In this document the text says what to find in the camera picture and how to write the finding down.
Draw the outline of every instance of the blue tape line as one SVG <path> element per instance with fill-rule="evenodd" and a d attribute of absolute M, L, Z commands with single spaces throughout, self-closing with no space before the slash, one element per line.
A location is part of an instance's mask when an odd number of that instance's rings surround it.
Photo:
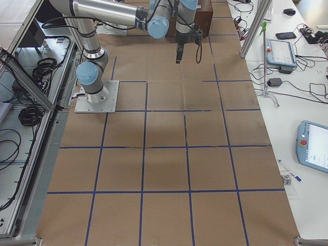
<path fill-rule="evenodd" d="M 116 110 L 116 112 L 211 112 L 211 109 L 204 110 Z"/>
<path fill-rule="evenodd" d="M 251 79 L 220 79 L 218 82 L 250 82 Z"/>
<path fill-rule="evenodd" d="M 109 116 L 109 114 L 106 113 L 104 130 L 102 131 L 103 133 L 102 133 L 102 139 L 101 139 L 101 147 L 104 145 L 104 141 L 105 141 L 105 134 L 106 134 L 106 126 L 107 126 L 108 116 Z M 88 240 L 89 240 L 89 233 L 90 233 L 90 226 L 91 226 L 92 213 L 93 213 L 93 207 L 94 207 L 94 200 L 95 200 L 96 191 L 97 191 L 97 183 L 98 183 L 98 177 L 99 177 L 101 156 L 103 154 L 102 150 L 103 149 L 101 148 L 100 153 L 99 153 L 98 166 L 97 166 L 97 172 L 96 172 L 96 177 L 95 177 L 95 182 L 94 182 L 94 187 L 93 187 L 93 196 L 92 196 L 92 201 L 91 201 L 91 208 L 90 208 L 90 214 L 89 214 L 89 221 L 88 221 L 88 228 L 87 228 L 85 246 L 88 245 Z"/>
<path fill-rule="evenodd" d="M 226 111 L 260 111 L 261 109 L 226 109 Z"/>
<path fill-rule="evenodd" d="M 188 151 L 188 141 L 187 141 L 187 120 L 186 116 L 183 116 L 183 124 L 184 124 L 184 140 L 186 143 L 186 160 L 187 160 L 187 175 L 188 175 L 188 188 L 189 188 L 189 209 L 190 209 L 190 225 L 191 225 L 191 238 L 192 244 L 195 246 L 195 233 L 194 233 L 194 219 L 193 219 L 193 204 L 191 197 L 191 181 L 190 181 L 190 167 L 189 167 L 189 151 Z"/>
<path fill-rule="evenodd" d="M 65 194 L 186 194 L 186 193 L 231 193 L 231 192 L 281 192 L 281 189 L 240 189 L 240 190 L 182 190 L 182 191 L 49 191 L 48 195 Z"/>
<path fill-rule="evenodd" d="M 216 85 L 217 85 L 217 89 L 219 90 L 219 94 L 221 95 L 219 82 L 217 82 Z M 242 227 L 243 227 L 243 231 L 244 231 L 246 245 L 249 246 L 250 244 L 249 244 L 249 240 L 248 240 L 248 235 L 247 235 L 247 230 L 246 230 L 246 225 L 245 225 L 245 219 L 244 219 L 244 215 L 243 215 L 243 211 L 242 211 L 242 205 L 241 205 L 240 195 L 239 195 L 239 191 L 238 191 L 237 175 L 236 175 L 236 170 L 235 170 L 235 165 L 234 165 L 234 160 L 233 160 L 232 150 L 231 150 L 231 145 L 230 145 L 228 126 L 227 126 L 227 119 L 226 119 L 226 115 L 224 113 L 223 102 L 222 102 L 221 96 L 220 96 L 220 103 L 221 103 L 221 110 L 222 110 L 222 115 L 223 115 L 223 122 L 224 122 L 225 132 L 226 132 L 226 135 L 227 135 L 227 141 L 228 141 L 228 145 L 229 145 L 229 154 L 230 154 L 231 165 L 232 165 L 232 170 L 233 170 L 234 179 L 235 179 L 235 186 L 236 186 L 236 190 L 237 190 L 237 198 L 238 198 L 238 204 L 239 204 L 239 210 L 240 210 L 240 217 L 241 217 L 241 221 L 242 221 Z"/>
<path fill-rule="evenodd" d="M 209 36 L 209 44 L 210 44 L 210 50 L 211 50 L 211 55 L 213 55 L 213 49 L 212 49 L 212 44 L 211 44 L 211 38 Z"/>
<path fill-rule="evenodd" d="M 115 56 L 115 59 L 114 59 L 114 65 L 113 65 L 111 80 L 113 80 L 113 78 L 114 78 L 114 70 L 115 70 L 115 66 L 116 66 L 116 60 L 117 60 L 117 56 Z"/>
<path fill-rule="evenodd" d="M 147 126 L 147 106 L 148 106 L 148 82 L 146 83 L 146 99 L 145 99 L 145 122 L 143 127 L 143 151 L 142 151 L 142 173 L 141 173 L 141 198 L 140 198 L 140 221 L 139 221 L 139 246 L 142 242 L 142 214 L 144 207 L 144 177 L 145 177 L 145 155 L 146 155 L 146 126 Z"/>
<path fill-rule="evenodd" d="M 121 83 L 146 83 L 146 80 L 120 80 Z"/>
<path fill-rule="evenodd" d="M 238 34 L 209 34 L 209 36 L 238 36 Z"/>
<path fill-rule="evenodd" d="M 208 146 L 187 146 L 188 149 L 195 148 L 251 148 L 251 147 L 270 147 L 272 145 L 208 145 Z M 71 146 L 71 147 L 60 147 L 60 149 L 141 149 L 143 147 L 132 147 L 132 146 Z M 145 147 L 146 149 L 184 149 L 185 146 L 151 146 Z"/>

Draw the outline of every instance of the power adapter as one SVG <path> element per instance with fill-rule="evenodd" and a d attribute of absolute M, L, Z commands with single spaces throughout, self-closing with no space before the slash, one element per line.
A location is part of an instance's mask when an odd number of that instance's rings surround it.
<path fill-rule="evenodd" d="M 279 73 L 285 73 L 285 74 L 291 74 L 293 71 L 293 67 L 291 66 L 285 66 L 285 65 L 281 65 L 279 67 Z"/>
<path fill-rule="evenodd" d="M 282 84 L 281 78 L 270 78 L 268 80 L 268 86 L 270 87 L 279 87 Z"/>

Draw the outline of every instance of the white table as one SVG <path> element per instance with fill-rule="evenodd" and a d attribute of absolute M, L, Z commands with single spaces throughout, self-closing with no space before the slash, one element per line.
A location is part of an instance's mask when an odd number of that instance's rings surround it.
<path fill-rule="evenodd" d="M 274 38 L 275 33 L 294 31 L 297 38 L 291 39 L 295 42 L 301 35 L 296 30 L 298 24 L 304 23 L 303 18 L 297 11 L 292 0 L 273 0 L 274 17 L 273 21 L 267 24 L 266 37 Z M 251 14 L 243 13 L 242 18 L 250 26 L 256 13 L 257 0 L 253 0 L 254 11 Z M 249 6 L 238 5 L 243 10 Z M 296 10 L 294 16 L 283 14 L 283 9 L 293 8 Z M 239 15 L 230 6 L 233 17 Z M 309 45 L 302 37 L 296 44 L 298 54 L 305 56 L 324 56 L 319 45 Z M 314 68 L 307 68 L 304 72 L 299 68 L 292 74 L 280 74 L 274 72 L 268 78 L 278 77 L 288 80 L 294 85 L 309 89 L 309 83 L 323 83 L 328 86 L 328 62 L 316 62 Z M 257 35 L 246 56 L 249 71 L 251 72 L 260 63 L 263 63 L 263 36 Z M 257 77 L 263 76 L 263 69 L 254 73 Z M 254 84 L 254 88 L 262 89 L 262 86 Z M 270 88 L 270 91 L 278 93 L 292 94 L 309 99 L 315 99 L 308 93 L 300 92 L 287 83 L 283 83 L 279 88 Z M 258 97 L 263 113 L 264 121 L 269 133 L 276 159 L 281 159 L 295 174 L 302 178 L 298 182 L 292 178 L 292 184 L 285 186 L 286 193 L 292 208 L 300 236 L 305 239 L 328 239 L 328 174 L 301 165 L 296 156 L 297 128 L 303 120 L 313 121 L 328 126 L 328 105 L 310 102 L 289 96 L 276 95 L 280 107 L 276 107 L 269 98 Z"/>

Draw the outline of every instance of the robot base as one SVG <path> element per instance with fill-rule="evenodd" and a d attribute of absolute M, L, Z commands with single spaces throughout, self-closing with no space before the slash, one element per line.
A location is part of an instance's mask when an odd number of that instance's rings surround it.
<path fill-rule="evenodd" d="M 75 106 L 75 113 L 115 113 L 117 94 L 119 88 L 118 80 L 111 80 L 104 82 L 109 90 L 108 99 L 98 104 L 90 104 L 84 96 L 79 96 Z M 83 87 L 80 89 L 80 94 L 85 94 Z"/>

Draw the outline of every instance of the grid square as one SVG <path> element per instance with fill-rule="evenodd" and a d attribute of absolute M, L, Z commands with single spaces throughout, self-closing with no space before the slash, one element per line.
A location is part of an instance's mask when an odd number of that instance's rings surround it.
<path fill-rule="evenodd" d="M 182 79 L 181 66 L 177 66 L 172 57 L 149 57 L 147 79 L 151 81 L 180 81 Z"/>
<path fill-rule="evenodd" d="M 185 110 L 220 109 L 219 91 L 216 83 L 183 83 Z"/>
<path fill-rule="evenodd" d="M 146 149 L 145 191 L 187 191 L 185 149 Z"/>
<path fill-rule="evenodd" d="M 228 148 L 196 148 L 188 152 L 192 190 L 236 189 Z"/>
<path fill-rule="evenodd" d="M 231 145 L 270 145 L 261 111 L 226 111 Z"/>
<path fill-rule="evenodd" d="M 162 81 L 148 85 L 148 110 L 183 110 L 182 84 Z"/>
<path fill-rule="evenodd" d="M 88 246 L 138 245 L 140 194 L 97 194 Z"/>
<path fill-rule="evenodd" d="M 247 64 L 240 58 L 240 42 L 236 36 L 211 36 L 218 80 L 250 80 Z"/>
<path fill-rule="evenodd" d="M 145 82 L 120 82 L 116 110 L 144 110 L 146 104 Z"/>
<path fill-rule="evenodd" d="M 212 56 L 204 56 L 199 64 L 195 61 L 195 54 L 193 56 L 183 57 L 181 62 L 181 80 L 184 82 L 215 80 L 216 78 L 213 64 L 214 62 Z"/>
<path fill-rule="evenodd" d="M 144 194 L 141 245 L 192 245 L 188 194 Z"/>
<path fill-rule="evenodd" d="M 185 123 L 179 112 L 147 113 L 146 146 L 186 146 Z"/>
<path fill-rule="evenodd" d="M 223 107 L 227 109 L 259 109 L 251 81 L 220 82 Z"/>
<path fill-rule="evenodd" d="M 114 80 L 147 80 L 148 58 L 142 56 L 118 56 L 114 67 Z"/>
<path fill-rule="evenodd" d="M 98 191 L 140 191 L 142 149 L 103 149 Z"/>
<path fill-rule="evenodd" d="M 196 245 L 246 246 L 235 192 L 193 193 L 192 203 Z"/>
<path fill-rule="evenodd" d="M 49 191 L 93 191 L 99 149 L 60 149 Z"/>
<path fill-rule="evenodd" d="M 105 119 L 106 114 L 76 114 L 70 110 L 60 146 L 100 146 Z"/>
<path fill-rule="evenodd" d="M 210 35 L 227 34 L 237 35 L 232 18 L 213 18 L 210 27 Z"/>
<path fill-rule="evenodd" d="M 233 148 L 240 189 L 283 189 L 272 147 Z"/>
<path fill-rule="evenodd" d="M 213 17 L 231 17 L 228 3 L 212 3 Z"/>
<path fill-rule="evenodd" d="M 285 191 L 241 192 L 240 199 L 250 245 L 295 245 L 299 233 Z"/>
<path fill-rule="evenodd" d="M 114 64 L 116 56 L 131 57 L 133 56 L 147 56 L 149 53 L 149 43 L 152 37 L 149 36 L 120 36 L 120 35 L 107 35 L 99 34 L 99 41 L 103 48 L 110 54 L 111 58 L 109 64 Z"/>
<path fill-rule="evenodd" d="M 143 147 L 144 112 L 116 112 L 109 116 L 104 145 L 110 147 Z"/>
<path fill-rule="evenodd" d="M 186 121 L 188 146 L 227 145 L 221 112 L 187 113 Z"/>
<path fill-rule="evenodd" d="M 47 195 L 36 236 L 46 246 L 84 245 L 91 201 L 92 194 Z"/>

